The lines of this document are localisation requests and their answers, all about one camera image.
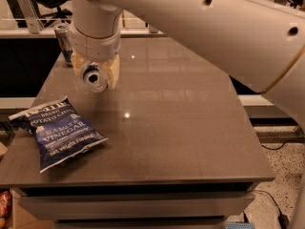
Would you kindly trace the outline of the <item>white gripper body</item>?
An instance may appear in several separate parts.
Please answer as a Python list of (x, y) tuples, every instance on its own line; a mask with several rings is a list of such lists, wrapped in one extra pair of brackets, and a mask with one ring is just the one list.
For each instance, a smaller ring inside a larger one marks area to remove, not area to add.
[(71, 23), (69, 39), (74, 52), (94, 62), (107, 61), (113, 58), (120, 49), (120, 31), (106, 38), (93, 38), (81, 33)]

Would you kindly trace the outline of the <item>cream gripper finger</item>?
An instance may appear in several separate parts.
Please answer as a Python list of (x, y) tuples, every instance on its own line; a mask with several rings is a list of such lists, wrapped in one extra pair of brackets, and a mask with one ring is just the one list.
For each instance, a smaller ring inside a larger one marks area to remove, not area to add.
[(77, 51), (74, 51), (71, 55), (71, 64), (75, 74), (82, 77), (86, 69), (90, 66), (91, 61), (79, 54)]
[(113, 90), (118, 82), (120, 75), (120, 58), (116, 54), (112, 59), (101, 64), (102, 74), (106, 78), (108, 88)]

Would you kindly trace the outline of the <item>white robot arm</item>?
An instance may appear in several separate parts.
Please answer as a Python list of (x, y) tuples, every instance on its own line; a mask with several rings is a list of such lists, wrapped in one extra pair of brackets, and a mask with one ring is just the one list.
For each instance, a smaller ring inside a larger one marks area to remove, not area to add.
[(305, 128), (305, 16), (266, 0), (72, 0), (74, 63), (119, 51), (126, 10), (261, 94)]

